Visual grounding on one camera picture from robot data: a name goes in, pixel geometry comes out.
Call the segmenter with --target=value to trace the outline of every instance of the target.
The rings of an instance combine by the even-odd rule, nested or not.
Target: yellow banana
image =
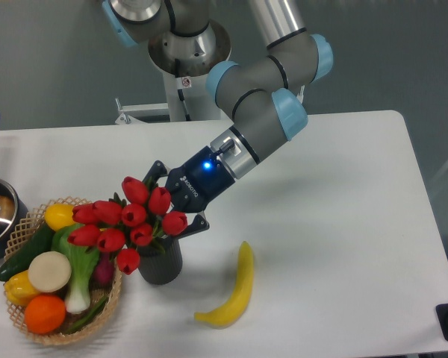
[[[234,323],[247,308],[251,298],[253,281],[254,257],[250,245],[244,241],[239,248],[236,284],[231,297],[215,310],[206,313],[194,313],[194,319],[215,327],[225,327]]]

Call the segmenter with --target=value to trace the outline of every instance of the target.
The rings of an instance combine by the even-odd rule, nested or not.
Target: gray wall
[[[242,0],[213,1],[232,60],[266,54]],[[298,1],[335,53],[309,113],[398,110],[425,182],[448,158],[448,0]],[[123,48],[95,0],[0,1],[1,129],[112,125],[123,105],[165,101],[146,46]],[[448,185],[432,202],[448,252]]]

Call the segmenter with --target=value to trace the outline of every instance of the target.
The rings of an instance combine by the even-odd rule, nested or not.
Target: fake vegetable
[[[77,320],[64,333],[72,334],[74,332],[78,332],[81,328],[90,323],[99,313],[101,313],[101,311],[105,308],[106,302],[108,302],[108,297],[102,297],[83,318]]]
[[[7,299],[17,306],[26,306],[41,292],[35,289],[28,279],[28,270],[20,272],[9,279],[5,285]]]
[[[30,264],[28,279],[38,291],[56,292],[64,287],[72,275],[72,266],[65,255],[56,251],[38,255]]]
[[[27,329],[36,334],[56,330],[65,321],[65,317],[65,303],[56,295],[38,295],[25,308]]]
[[[44,222],[15,254],[0,266],[0,281],[6,282],[15,274],[27,270],[35,257],[50,251],[54,233]]]
[[[82,225],[74,224],[60,229],[54,235],[52,243],[52,250],[65,255],[72,267],[65,297],[66,311],[69,313],[81,313],[90,306],[90,278],[99,260],[97,248],[77,246],[68,242],[68,236],[80,226]]]
[[[93,272],[93,279],[102,286],[108,286],[113,282],[113,276],[114,265],[110,261],[110,254],[103,252]]]
[[[73,221],[73,207],[71,204],[53,204],[46,208],[44,219],[54,231],[75,224]]]

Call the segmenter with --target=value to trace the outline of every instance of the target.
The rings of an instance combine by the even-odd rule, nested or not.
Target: vase
[[[179,240],[168,237],[161,242],[164,253],[149,246],[140,246],[140,267],[144,280],[153,285],[169,283],[181,272],[182,255]]]

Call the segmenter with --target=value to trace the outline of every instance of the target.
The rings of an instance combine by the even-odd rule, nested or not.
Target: wicker basket
[[[51,200],[47,204],[42,204],[38,209],[33,209],[27,214],[26,218],[20,220],[20,223],[15,227],[15,231],[10,235],[10,240],[8,241],[7,249],[5,250],[5,260],[8,260],[8,258],[11,257],[15,251],[19,250],[22,245],[31,238],[31,235],[43,223],[43,215],[46,208],[55,203],[79,205],[89,203],[89,201],[80,198],[68,197],[65,199]],[[27,326],[24,322],[24,307],[16,306],[7,301],[7,311],[10,314],[10,319],[13,322],[13,326],[17,327],[20,332],[24,333],[28,339],[37,343],[41,343],[43,345],[67,345],[69,343],[82,340],[95,333],[112,316],[113,311],[116,309],[116,306],[118,304],[119,294],[121,292],[121,279],[122,272],[117,267],[115,267],[113,283],[110,287],[90,287],[91,306],[98,302],[99,299],[105,295],[108,296],[108,302],[106,303],[105,308],[101,311],[101,313],[97,315],[91,323],[73,334],[64,334],[62,332],[64,332],[76,320],[81,318],[82,315],[67,314],[65,322],[56,331],[46,335],[38,335],[28,331]]]

